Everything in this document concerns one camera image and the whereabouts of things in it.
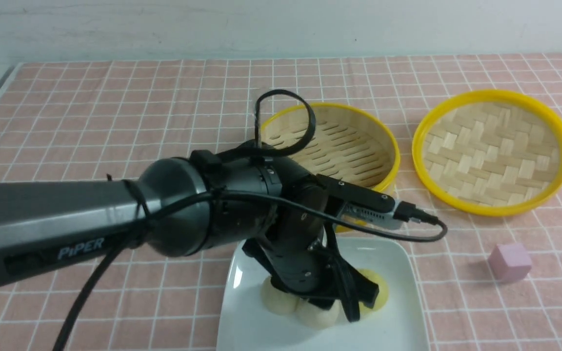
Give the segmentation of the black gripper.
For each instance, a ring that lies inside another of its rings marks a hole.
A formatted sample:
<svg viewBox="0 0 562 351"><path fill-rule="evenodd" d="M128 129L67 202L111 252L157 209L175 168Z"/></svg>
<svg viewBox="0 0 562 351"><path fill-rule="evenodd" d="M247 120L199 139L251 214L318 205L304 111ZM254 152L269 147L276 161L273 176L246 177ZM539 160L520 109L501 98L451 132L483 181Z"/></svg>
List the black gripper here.
<svg viewBox="0 0 562 351"><path fill-rule="evenodd" d="M277 289L326 311L341 302L346 320L358 322L361 309L381 308L381 276L370 269L338 273L340 253L331 239L336 226L284 222L267 229L243 229L242 249L268 272Z"/></svg>

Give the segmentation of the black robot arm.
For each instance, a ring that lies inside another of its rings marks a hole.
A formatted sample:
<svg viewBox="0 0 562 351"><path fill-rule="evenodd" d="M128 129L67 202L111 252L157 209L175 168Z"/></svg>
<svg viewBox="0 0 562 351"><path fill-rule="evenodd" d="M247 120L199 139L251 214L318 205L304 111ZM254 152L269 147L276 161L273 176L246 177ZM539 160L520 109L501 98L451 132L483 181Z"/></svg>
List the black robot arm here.
<svg viewBox="0 0 562 351"><path fill-rule="evenodd" d="M76 317L127 248L187 257L244 241L275 293L323 310L340 302L357 321L381 289L341 257L334 225L346 213L381 221L396 208L388 196L314 175L253 141L163 158L138 180L0 183L0 287L103 256Z"/></svg>

